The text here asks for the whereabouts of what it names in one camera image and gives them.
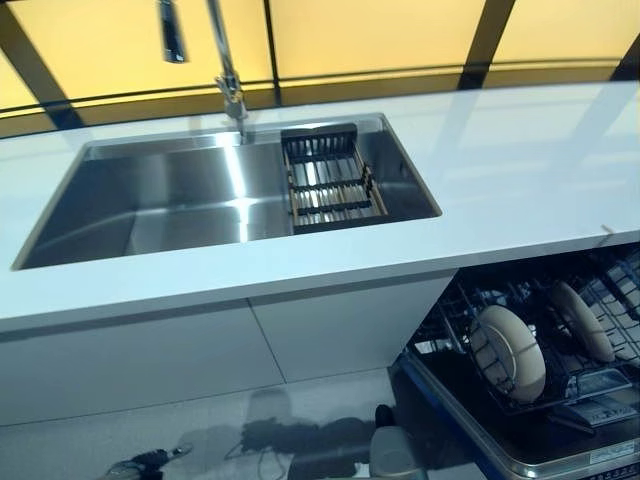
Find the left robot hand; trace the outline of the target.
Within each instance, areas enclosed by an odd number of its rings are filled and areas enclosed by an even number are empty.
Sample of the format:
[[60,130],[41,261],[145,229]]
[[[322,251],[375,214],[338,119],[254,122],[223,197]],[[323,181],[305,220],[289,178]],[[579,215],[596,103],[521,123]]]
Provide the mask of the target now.
[[102,479],[163,479],[163,468],[193,451],[191,443],[184,443],[172,449],[155,449],[136,455],[128,460],[113,464]]

